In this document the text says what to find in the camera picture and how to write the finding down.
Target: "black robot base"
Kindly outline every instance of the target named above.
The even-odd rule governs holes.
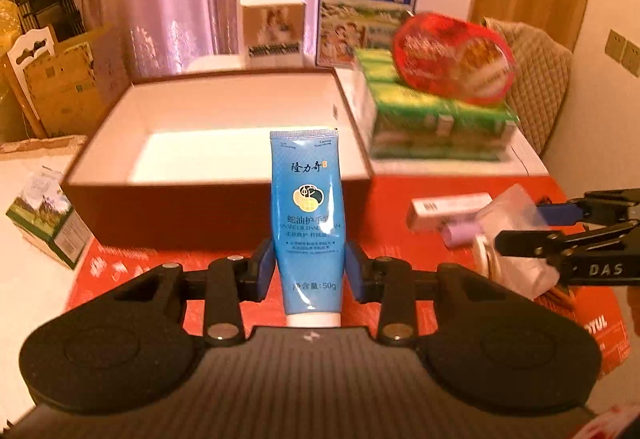
[[[8,439],[567,439],[593,415],[600,368],[587,331],[456,264],[413,271],[348,244],[364,327],[258,327],[241,301],[263,300],[274,253],[206,271],[162,264],[44,324],[20,371],[36,407]],[[203,335],[182,329],[204,299]],[[438,330],[418,336],[416,300]]]

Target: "white small box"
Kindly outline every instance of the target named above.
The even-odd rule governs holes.
[[[412,199],[406,225],[411,231],[440,229],[450,221],[468,221],[491,202],[487,193]]]
[[[238,52],[244,67],[302,67],[305,3],[238,0]]]

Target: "wall switch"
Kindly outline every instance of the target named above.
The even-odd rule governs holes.
[[[631,42],[627,42],[620,63],[634,76],[640,75],[640,48]]]
[[[604,52],[620,63],[622,53],[625,50],[625,43],[626,38],[612,29],[609,31],[609,38],[607,39],[607,45],[604,47]]]

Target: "cardboard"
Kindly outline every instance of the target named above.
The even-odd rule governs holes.
[[[76,157],[62,189],[104,245],[251,249],[271,234],[270,131],[320,126],[339,130],[347,227],[357,231],[370,164],[332,69],[135,83]]]
[[[54,51],[24,69],[47,136],[91,134],[130,84],[118,37],[103,27],[57,43]]]

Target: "beige cushion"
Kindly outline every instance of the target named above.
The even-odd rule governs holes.
[[[569,83],[571,51],[530,25],[493,18],[484,22],[503,36],[513,51],[516,77],[507,92],[507,104],[518,114],[524,137],[540,154]]]

